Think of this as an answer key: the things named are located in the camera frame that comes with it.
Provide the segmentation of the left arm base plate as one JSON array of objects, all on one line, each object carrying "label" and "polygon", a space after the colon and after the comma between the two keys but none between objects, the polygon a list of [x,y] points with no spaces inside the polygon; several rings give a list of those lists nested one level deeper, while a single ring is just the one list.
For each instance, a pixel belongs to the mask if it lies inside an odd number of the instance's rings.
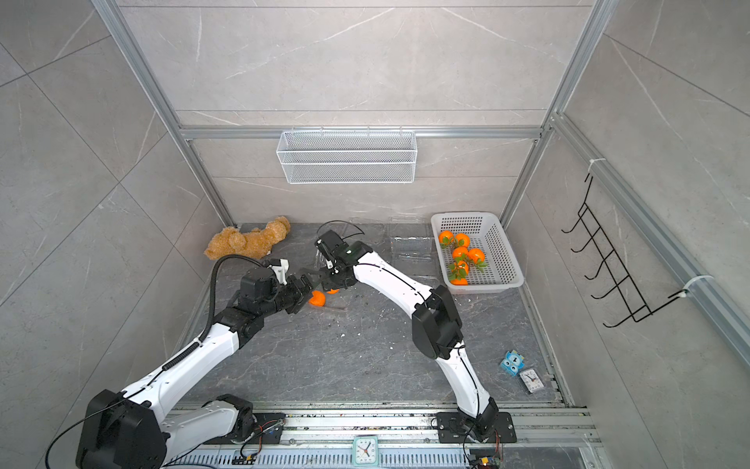
[{"label": "left arm base plate", "polygon": [[242,439],[232,439],[238,445],[278,445],[286,424],[285,414],[255,414],[256,422]]}]

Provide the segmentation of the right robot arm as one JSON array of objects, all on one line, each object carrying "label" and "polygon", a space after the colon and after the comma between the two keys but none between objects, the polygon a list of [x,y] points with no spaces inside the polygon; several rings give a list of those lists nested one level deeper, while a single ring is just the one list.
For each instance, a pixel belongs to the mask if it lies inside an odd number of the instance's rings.
[{"label": "right robot arm", "polygon": [[369,245],[359,240],[346,242],[333,231],[321,234],[316,248],[325,260],[320,270],[325,289],[363,283],[406,312],[411,320],[413,343],[423,355],[436,361],[445,375],[458,410],[466,418],[466,433],[478,442],[492,437],[498,406],[469,360],[462,320],[448,288],[418,283]]}]

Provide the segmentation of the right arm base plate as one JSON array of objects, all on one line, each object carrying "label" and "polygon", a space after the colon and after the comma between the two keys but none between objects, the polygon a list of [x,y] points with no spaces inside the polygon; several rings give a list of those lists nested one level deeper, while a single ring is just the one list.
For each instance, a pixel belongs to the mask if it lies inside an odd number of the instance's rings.
[{"label": "right arm base plate", "polygon": [[515,444],[518,441],[511,414],[498,412],[490,418],[481,417],[479,422],[461,412],[439,412],[431,421],[442,444],[500,443]]}]

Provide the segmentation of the leafy twin oranges container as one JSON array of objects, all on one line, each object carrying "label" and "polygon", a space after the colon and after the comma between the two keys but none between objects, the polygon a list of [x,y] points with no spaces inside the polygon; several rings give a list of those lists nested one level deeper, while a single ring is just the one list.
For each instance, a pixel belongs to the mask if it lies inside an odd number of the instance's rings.
[{"label": "leafy twin oranges container", "polygon": [[480,248],[455,248],[452,252],[453,259],[457,261],[466,261],[476,269],[484,270],[486,265],[486,254]]},{"label": "leafy twin oranges container", "polygon": [[470,236],[466,234],[453,234],[451,231],[443,231],[439,234],[439,245],[442,248],[468,248],[471,245]]}]

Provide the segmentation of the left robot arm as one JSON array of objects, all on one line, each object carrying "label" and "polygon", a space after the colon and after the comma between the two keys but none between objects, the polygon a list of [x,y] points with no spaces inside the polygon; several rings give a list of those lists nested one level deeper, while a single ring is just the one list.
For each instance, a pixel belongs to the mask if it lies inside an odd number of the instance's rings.
[{"label": "left robot arm", "polygon": [[198,410],[169,418],[187,392],[234,355],[279,312],[295,314],[313,296],[307,275],[287,275],[283,265],[255,265],[218,312],[209,292],[204,330],[189,345],[125,389],[99,392],[78,421],[78,468],[160,468],[215,438],[242,444],[259,438],[252,403],[224,394]]}]

